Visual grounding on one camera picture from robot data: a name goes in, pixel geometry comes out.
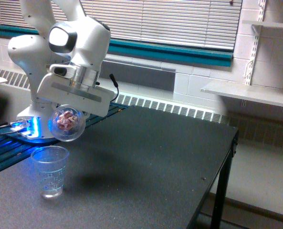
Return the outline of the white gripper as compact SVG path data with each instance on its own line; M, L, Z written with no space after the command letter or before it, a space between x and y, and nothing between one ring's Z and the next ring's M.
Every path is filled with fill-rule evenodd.
M96 85L99 72L74 64L52 64L49 71L38 87L40 98L93 115L107 115L115 93Z

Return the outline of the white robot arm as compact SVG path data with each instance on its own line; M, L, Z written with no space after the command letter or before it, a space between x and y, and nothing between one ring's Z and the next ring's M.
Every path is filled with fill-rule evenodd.
M29 140L77 139L89 115L104 117L114 92L98 84L110 28L86 15L80 1L58 0L66 15L57 22L50 0L22 0L24 20L38 34L11 38L8 54L26 73L31 104L11 130Z

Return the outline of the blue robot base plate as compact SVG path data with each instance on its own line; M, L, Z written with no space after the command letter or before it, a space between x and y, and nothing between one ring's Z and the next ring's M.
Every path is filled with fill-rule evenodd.
M55 138L43 138L43 139L27 139L24 136L14 133L14 134L8 134L5 135L6 137L9 137L13 140L19 141L21 143L25 144L31 144L31 145L37 145L37 146L49 146L54 145L59 142L59 140Z

